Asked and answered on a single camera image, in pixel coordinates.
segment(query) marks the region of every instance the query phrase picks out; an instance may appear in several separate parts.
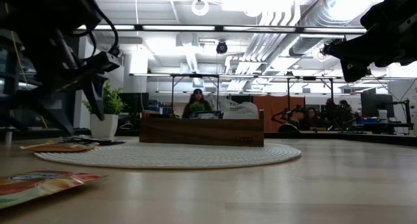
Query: white placemat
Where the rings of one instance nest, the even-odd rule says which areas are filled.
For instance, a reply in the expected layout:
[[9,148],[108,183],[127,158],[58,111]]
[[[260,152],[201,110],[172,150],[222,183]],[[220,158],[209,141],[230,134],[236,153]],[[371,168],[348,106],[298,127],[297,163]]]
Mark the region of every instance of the white placemat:
[[86,152],[39,152],[43,160],[74,165],[133,169],[208,169],[279,163],[301,155],[287,145],[264,147],[127,143],[96,147]]

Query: snack bag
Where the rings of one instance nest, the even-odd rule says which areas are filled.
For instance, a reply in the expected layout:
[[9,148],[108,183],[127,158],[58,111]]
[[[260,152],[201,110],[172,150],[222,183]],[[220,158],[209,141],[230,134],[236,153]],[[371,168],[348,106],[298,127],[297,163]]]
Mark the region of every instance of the snack bag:
[[0,177],[0,209],[80,186],[102,176],[67,171],[32,171]]
[[35,152],[80,152],[83,150],[93,149],[96,145],[98,145],[98,143],[83,145],[75,143],[57,143],[53,141],[48,141],[39,145],[20,147],[20,149],[32,150]]

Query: white pot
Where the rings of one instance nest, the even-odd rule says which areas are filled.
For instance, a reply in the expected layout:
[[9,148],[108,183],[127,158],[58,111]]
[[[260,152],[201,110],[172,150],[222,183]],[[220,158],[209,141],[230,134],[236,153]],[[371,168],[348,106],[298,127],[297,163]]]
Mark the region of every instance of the white pot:
[[114,137],[117,130],[118,115],[105,114],[101,121],[95,114],[90,114],[90,129],[93,137]]

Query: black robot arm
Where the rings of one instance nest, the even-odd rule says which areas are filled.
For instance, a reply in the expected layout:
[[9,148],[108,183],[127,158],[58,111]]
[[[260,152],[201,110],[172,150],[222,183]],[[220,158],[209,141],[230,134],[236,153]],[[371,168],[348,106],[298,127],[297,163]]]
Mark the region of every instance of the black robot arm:
[[325,44],[322,53],[340,59],[345,81],[369,74],[368,66],[408,65],[417,60],[417,0],[384,0],[374,5],[360,23],[366,34]]
[[[35,89],[18,91],[12,96],[0,98],[2,108],[9,110],[28,107],[55,123],[58,128],[73,133],[62,110],[56,108],[53,95],[59,91],[83,90],[97,117],[104,119],[102,88],[107,80],[104,74],[120,66],[117,58],[117,32],[115,31],[116,39],[111,53],[100,52],[88,59],[80,59],[74,54],[63,38],[63,34],[74,36],[74,31],[82,25],[91,33],[102,18],[111,24],[96,2],[2,1],[7,4],[8,12],[0,17],[0,27],[14,31],[19,36],[24,46],[23,54],[30,58],[36,69],[37,81],[41,82]],[[3,119],[16,128],[23,128],[16,119]]]

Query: wooden crate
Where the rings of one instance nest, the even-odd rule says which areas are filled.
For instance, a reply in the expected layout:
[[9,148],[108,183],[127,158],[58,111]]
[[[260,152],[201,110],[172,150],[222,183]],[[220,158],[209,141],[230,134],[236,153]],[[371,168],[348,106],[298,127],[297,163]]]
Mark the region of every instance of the wooden crate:
[[259,119],[158,119],[143,118],[139,141],[263,147],[263,110]]

